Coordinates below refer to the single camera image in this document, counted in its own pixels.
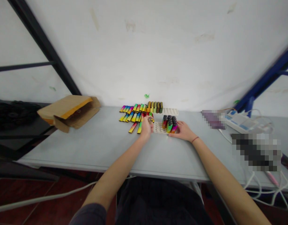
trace red floor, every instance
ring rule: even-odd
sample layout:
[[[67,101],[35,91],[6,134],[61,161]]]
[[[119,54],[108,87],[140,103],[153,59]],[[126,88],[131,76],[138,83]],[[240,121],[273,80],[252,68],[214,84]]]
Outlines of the red floor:
[[[102,173],[72,171],[80,176],[90,175],[90,180],[95,181],[102,176]],[[58,182],[47,181],[28,181],[28,180],[0,180],[0,206],[19,202],[36,197],[60,194],[68,192],[79,187],[85,186],[86,183],[71,179],[68,177],[60,177]],[[88,187],[80,192],[76,192],[64,198],[54,199],[46,202],[36,203],[25,207],[5,211],[0,213],[0,225],[9,224],[68,224],[77,210],[81,207],[88,193],[93,186]],[[207,188],[202,185],[202,196],[205,210],[209,214],[215,225],[223,225],[223,221],[219,211],[211,198],[206,196]],[[263,212],[266,214],[272,224],[280,220],[280,215],[286,218],[285,213],[274,213],[274,208],[264,207]],[[116,198],[107,213],[106,224],[115,224]],[[288,224],[288,219],[283,220],[284,224]]]

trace sleeve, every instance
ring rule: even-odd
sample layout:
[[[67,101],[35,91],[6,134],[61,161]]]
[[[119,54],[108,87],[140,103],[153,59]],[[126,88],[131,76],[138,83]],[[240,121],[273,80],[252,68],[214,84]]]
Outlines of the sleeve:
[[[92,203],[85,205],[75,213],[74,217],[70,221],[69,225],[88,225],[97,224],[105,225],[106,222],[106,210],[102,205]]]

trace cardboard box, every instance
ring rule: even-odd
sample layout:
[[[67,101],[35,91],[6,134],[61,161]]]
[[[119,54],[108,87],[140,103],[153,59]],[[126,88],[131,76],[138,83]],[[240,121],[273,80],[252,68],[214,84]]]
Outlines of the cardboard box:
[[[96,97],[69,95],[38,110],[40,117],[62,132],[81,128],[101,107]]]

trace gray table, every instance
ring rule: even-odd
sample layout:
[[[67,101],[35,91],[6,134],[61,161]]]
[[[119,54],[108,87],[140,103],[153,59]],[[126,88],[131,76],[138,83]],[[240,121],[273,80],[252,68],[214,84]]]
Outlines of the gray table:
[[[57,130],[18,162],[33,166],[106,171],[139,136],[137,128],[133,134],[128,133],[132,122],[119,122],[122,116],[119,110],[118,107],[102,107],[80,129],[71,128],[68,134]],[[156,121],[162,120],[161,115],[154,116]],[[177,119],[186,121],[235,178],[242,185],[246,183],[251,172],[241,167],[232,154],[232,145],[219,131],[209,128],[201,113],[181,111]],[[228,127],[224,133],[230,137],[229,133],[233,131]],[[282,170],[288,179],[288,170],[283,166]],[[189,142],[156,133],[151,135],[130,173],[154,178],[209,181],[199,156]],[[263,187],[273,187],[263,172],[256,174]],[[279,173],[273,174],[279,179]]]

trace wrist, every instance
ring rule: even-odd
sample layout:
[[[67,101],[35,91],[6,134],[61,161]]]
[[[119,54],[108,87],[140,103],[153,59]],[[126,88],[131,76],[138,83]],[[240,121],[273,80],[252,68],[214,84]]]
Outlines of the wrist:
[[[150,139],[150,135],[140,135],[139,140],[143,141],[143,142],[147,142]]]
[[[190,143],[192,143],[193,140],[194,140],[195,138],[197,138],[197,137],[198,137],[198,136],[197,136],[196,134],[192,133],[192,135],[190,136],[190,138],[188,139],[188,141],[189,141]]]

